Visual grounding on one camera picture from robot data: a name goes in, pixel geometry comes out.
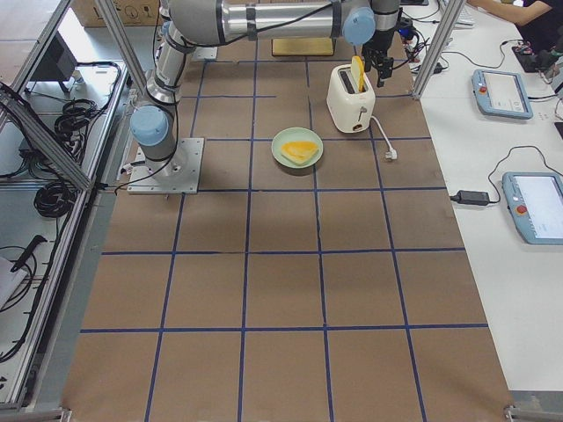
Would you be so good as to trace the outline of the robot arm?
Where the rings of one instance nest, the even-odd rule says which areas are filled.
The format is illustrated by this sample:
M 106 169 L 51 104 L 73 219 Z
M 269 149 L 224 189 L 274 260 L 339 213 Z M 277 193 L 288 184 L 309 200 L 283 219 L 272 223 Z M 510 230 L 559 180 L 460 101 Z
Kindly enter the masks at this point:
M 375 102 L 357 102 L 344 88 L 366 96 L 373 89 L 365 76 L 377 71 L 377 83 L 391 77 L 388 55 L 398 27 L 397 1 L 317 1 L 304 3 L 231 4 L 227 1 L 164 1 L 164 45 L 146 83 L 149 98 L 170 106 L 176 100 L 186 64 L 198 47 L 224 47 L 239 40 L 342 37 L 362 54 L 343 67 L 347 76 L 331 75 L 327 106 L 342 133 L 366 130 Z

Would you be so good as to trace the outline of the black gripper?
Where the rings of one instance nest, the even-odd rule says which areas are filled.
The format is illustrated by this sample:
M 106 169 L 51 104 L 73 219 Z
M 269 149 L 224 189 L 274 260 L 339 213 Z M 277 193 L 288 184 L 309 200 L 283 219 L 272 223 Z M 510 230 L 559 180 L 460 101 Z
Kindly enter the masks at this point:
M 394 59 L 388 55 L 391 48 L 395 30 L 375 31 L 368 42 L 368 48 L 362 49 L 364 72 L 371 71 L 373 66 L 377 69 L 377 87 L 384 87 L 384 83 L 392 76 Z

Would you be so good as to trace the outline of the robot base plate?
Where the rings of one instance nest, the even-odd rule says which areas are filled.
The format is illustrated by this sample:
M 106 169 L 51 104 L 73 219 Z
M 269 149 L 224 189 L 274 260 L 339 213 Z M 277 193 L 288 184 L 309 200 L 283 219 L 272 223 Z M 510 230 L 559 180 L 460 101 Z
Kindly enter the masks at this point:
M 154 175 L 163 164 L 146 160 L 142 148 L 138 147 L 135 158 L 144 164 L 132 169 L 127 191 L 131 194 L 198 193 L 203 150 L 203 138 L 181 138 L 172 160 Z

